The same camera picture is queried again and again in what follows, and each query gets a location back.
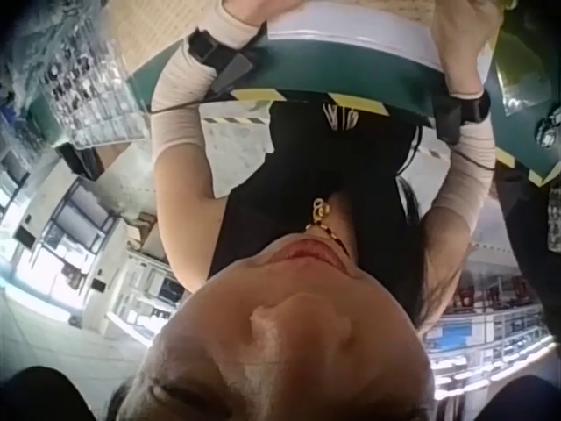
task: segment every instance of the white arm sleeve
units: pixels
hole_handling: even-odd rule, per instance
[[[259,30],[237,21],[228,14],[222,6],[222,1],[217,2],[199,28],[209,31],[216,40],[234,49],[245,46]],[[215,69],[203,66],[188,53],[188,44],[184,41],[164,67],[152,99],[154,162],[162,152],[172,146],[193,144],[204,147],[198,106],[165,110],[200,101],[216,77]]]
[[[473,233],[493,183],[495,162],[491,117],[463,126],[458,145],[451,149],[448,175],[432,205],[455,211]]]

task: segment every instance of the woman's hand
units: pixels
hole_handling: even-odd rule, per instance
[[[501,26],[498,1],[436,0],[431,32],[451,93],[477,94],[483,90],[477,59]]]
[[[292,11],[306,0],[224,0],[224,8],[234,17],[248,25],[261,26],[267,20]]]

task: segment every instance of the electronics display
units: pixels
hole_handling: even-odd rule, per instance
[[[63,40],[40,87],[76,149],[145,139],[147,118],[136,103],[114,46],[99,19],[85,19]]]

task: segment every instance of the woman's lips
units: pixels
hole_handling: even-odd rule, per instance
[[[301,239],[284,246],[273,255],[268,263],[310,258],[327,263],[348,275],[349,271],[335,251],[319,239]]]

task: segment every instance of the yellow and black hazard stripe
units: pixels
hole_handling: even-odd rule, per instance
[[[269,118],[257,118],[257,117],[212,117],[203,118],[204,123],[209,125],[268,125]]]
[[[413,112],[405,111],[403,109],[395,108],[379,101],[361,98],[358,96],[348,96],[337,93],[319,93],[308,91],[284,90],[284,89],[234,89],[232,92],[221,95],[212,99],[215,101],[296,101],[296,102],[316,102],[316,103],[330,103],[339,105],[345,108],[353,108],[357,111],[372,112],[382,116],[399,118],[409,123],[434,127],[430,118],[419,116]],[[253,118],[255,122],[249,123],[249,118],[228,118],[232,121],[224,121],[224,123],[238,123],[238,124],[256,124],[266,125],[269,123],[268,118]],[[204,119],[207,123],[219,123],[218,121],[209,121]],[[449,160],[448,155],[441,154],[436,151],[430,151],[421,148],[422,153],[428,154],[434,158]],[[519,168],[528,179],[538,187],[552,182],[554,179],[561,175],[561,162],[559,162],[548,174],[543,178],[536,172],[526,168],[519,161],[515,159],[510,153],[497,148],[497,159],[499,162],[505,164],[509,168]]]

